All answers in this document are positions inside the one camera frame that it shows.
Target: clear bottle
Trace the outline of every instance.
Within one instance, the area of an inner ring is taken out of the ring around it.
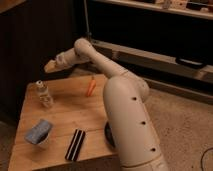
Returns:
[[[47,108],[52,107],[53,98],[49,93],[48,87],[41,80],[36,81],[36,86],[37,86],[37,94],[39,96],[41,103]]]

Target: black striped object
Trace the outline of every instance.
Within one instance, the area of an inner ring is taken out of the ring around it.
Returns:
[[[85,131],[76,129],[74,136],[72,138],[71,144],[69,145],[69,148],[67,150],[67,154],[65,156],[65,159],[69,161],[76,161],[78,158],[78,154],[81,149],[81,145],[83,143],[84,137],[85,137]]]

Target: tiled floor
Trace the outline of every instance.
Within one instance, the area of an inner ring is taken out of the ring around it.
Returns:
[[[77,69],[71,76],[84,75]],[[213,105],[151,89],[146,107],[161,140],[171,171],[200,171],[202,153],[213,147]],[[0,170],[7,170],[15,129],[0,123]],[[205,171],[213,170],[213,151],[206,153]],[[118,171],[117,157],[85,161],[72,171]],[[53,170],[70,170],[67,167]]]

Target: black cable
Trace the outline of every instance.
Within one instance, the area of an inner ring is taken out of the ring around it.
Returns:
[[[205,150],[205,151],[203,152],[202,156],[201,156],[201,159],[200,159],[200,168],[201,168],[202,171],[204,171],[204,168],[203,168],[203,159],[204,159],[204,157],[205,157],[205,154],[206,154],[207,152],[211,151],[211,150],[213,150],[213,147],[208,148],[207,150]]]

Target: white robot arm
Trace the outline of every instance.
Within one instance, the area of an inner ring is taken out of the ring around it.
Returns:
[[[51,60],[45,71],[55,72],[92,61],[109,80],[103,99],[123,171],[168,171],[159,139],[146,111],[147,83],[97,52],[84,38]]]

